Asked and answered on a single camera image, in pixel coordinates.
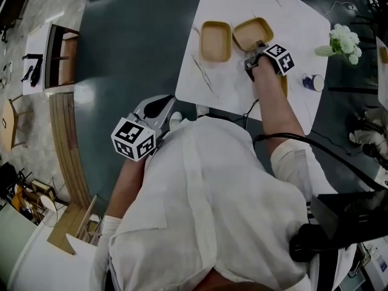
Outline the blue enamel mug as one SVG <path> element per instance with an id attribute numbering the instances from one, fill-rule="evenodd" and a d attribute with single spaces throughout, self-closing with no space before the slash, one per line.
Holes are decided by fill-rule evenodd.
<path id="1" fill-rule="evenodd" d="M 303 86 L 314 92 L 321 92 L 324 89 L 324 78 L 321 75 L 303 74 Z"/>

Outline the person's right forearm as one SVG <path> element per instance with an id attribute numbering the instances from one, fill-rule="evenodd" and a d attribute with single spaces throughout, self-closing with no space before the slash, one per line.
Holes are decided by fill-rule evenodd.
<path id="1" fill-rule="evenodd" d="M 304 136 L 275 73 L 271 60 L 263 55 L 252 69 L 256 98 L 259 101 L 265 135 L 292 133 Z"/>

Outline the grey marble table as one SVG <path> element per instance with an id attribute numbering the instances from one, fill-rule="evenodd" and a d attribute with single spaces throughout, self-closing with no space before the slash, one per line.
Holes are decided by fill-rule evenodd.
<path id="1" fill-rule="evenodd" d="M 383 58 L 381 49 L 387 52 L 387 59 Z M 388 110 L 388 47 L 376 37 L 377 69 L 378 69 L 378 101 Z"/>

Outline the round white stool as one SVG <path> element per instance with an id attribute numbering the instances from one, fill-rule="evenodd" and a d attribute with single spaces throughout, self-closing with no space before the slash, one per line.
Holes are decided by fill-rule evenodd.
<path id="1" fill-rule="evenodd" d="M 46 227 L 54 228 L 58 222 L 58 209 L 49 196 L 40 195 L 36 203 L 38 219 Z"/>

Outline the black equipment bag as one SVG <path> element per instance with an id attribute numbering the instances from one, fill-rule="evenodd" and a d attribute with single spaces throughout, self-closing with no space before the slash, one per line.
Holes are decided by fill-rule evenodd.
<path id="1" fill-rule="evenodd" d="M 316 223 L 302 225 L 290 240 L 290 256 L 296 262 L 388 236 L 388 189 L 320 194 L 312 197 L 310 211 Z"/>

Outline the white flower bunch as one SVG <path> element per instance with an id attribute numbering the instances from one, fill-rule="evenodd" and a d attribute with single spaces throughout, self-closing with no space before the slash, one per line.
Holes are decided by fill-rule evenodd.
<path id="1" fill-rule="evenodd" d="M 335 24 L 329 36 L 333 51 L 345 57 L 350 64 L 357 65 L 362 56 L 358 35 L 346 25 Z"/>

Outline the black handheld device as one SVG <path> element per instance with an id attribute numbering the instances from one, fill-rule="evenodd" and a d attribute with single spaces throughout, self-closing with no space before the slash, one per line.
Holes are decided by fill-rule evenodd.
<path id="1" fill-rule="evenodd" d="M 25 56 L 22 57 L 22 60 L 25 60 L 25 59 L 35 59 L 36 64 L 35 64 L 35 66 L 29 67 L 27 73 L 21 79 L 21 82 L 24 82 L 24 81 L 29 79 L 30 86 L 36 87 L 37 83 L 39 82 L 40 76 L 41 76 L 43 54 L 26 54 Z"/>

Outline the person's black trousers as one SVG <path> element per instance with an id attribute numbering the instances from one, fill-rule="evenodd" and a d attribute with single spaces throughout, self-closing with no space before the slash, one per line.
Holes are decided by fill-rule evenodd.
<path id="1" fill-rule="evenodd" d="M 200 115 L 197 117 L 196 122 L 199 122 L 203 126 L 211 127 L 212 129 L 223 129 L 228 131 L 239 131 L 245 132 L 246 129 L 236 122 L 232 121 L 226 116 L 220 116 L 213 113 L 207 113 L 205 115 Z"/>

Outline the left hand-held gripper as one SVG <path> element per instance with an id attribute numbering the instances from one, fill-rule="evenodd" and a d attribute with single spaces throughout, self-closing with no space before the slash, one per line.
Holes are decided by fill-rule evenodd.
<path id="1" fill-rule="evenodd" d="M 141 101 L 128 117 L 120 119 L 112 132 L 115 151 L 135 162 L 152 154 L 167 133 L 175 102 L 173 95 L 157 95 Z"/>

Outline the dark wooden desk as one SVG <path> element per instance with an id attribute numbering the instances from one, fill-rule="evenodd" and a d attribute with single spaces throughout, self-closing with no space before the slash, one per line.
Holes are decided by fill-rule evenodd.
<path id="1" fill-rule="evenodd" d="M 20 18 L 26 0 L 0 0 L 0 27 L 8 27 Z"/>

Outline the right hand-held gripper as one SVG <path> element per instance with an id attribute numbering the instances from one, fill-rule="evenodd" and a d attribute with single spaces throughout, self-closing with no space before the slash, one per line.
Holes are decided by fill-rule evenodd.
<path id="1" fill-rule="evenodd" d="M 258 61 L 262 56 L 270 59 L 277 75 L 286 76 L 295 66 L 289 51 L 279 44 L 268 45 L 267 43 L 263 44 L 262 41 L 258 41 L 256 43 L 256 49 L 253 52 L 253 56 L 244 61 L 244 70 L 252 81 L 254 81 L 252 69 L 258 66 Z"/>

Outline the person's left forearm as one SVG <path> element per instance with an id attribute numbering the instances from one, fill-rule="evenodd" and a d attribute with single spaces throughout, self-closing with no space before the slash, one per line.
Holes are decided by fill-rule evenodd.
<path id="1" fill-rule="evenodd" d="M 105 212 L 106 216 L 123 218 L 141 190 L 145 165 L 144 159 L 138 162 L 127 159 L 124 162 Z"/>

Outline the curved wooden platform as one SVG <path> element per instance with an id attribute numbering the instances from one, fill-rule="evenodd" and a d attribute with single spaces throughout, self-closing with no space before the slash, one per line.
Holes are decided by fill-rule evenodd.
<path id="1" fill-rule="evenodd" d="M 92 197 L 86 183 L 79 153 L 73 93 L 49 96 L 49 109 L 55 150 L 71 200 L 88 208 Z"/>

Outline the white side table wooden shelf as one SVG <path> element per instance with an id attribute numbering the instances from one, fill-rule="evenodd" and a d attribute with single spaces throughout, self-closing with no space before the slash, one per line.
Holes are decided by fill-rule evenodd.
<path id="1" fill-rule="evenodd" d="M 32 95 L 52 91 L 75 83 L 75 62 L 79 32 L 52 22 L 37 27 L 27 37 L 25 54 L 43 54 L 41 76 L 36 87 L 30 80 L 22 82 L 22 94 Z M 24 76 L 35 59 L 23 62 Z"/>

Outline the white vase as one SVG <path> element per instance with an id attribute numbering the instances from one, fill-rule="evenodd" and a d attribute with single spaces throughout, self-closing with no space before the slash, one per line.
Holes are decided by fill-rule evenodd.
<path id="1" fill-rule="evenodd" d="M 322 45 L 314 50 L 317 56 L 330 57 L 336 54 L 336 50 L 331 45 Z"/>

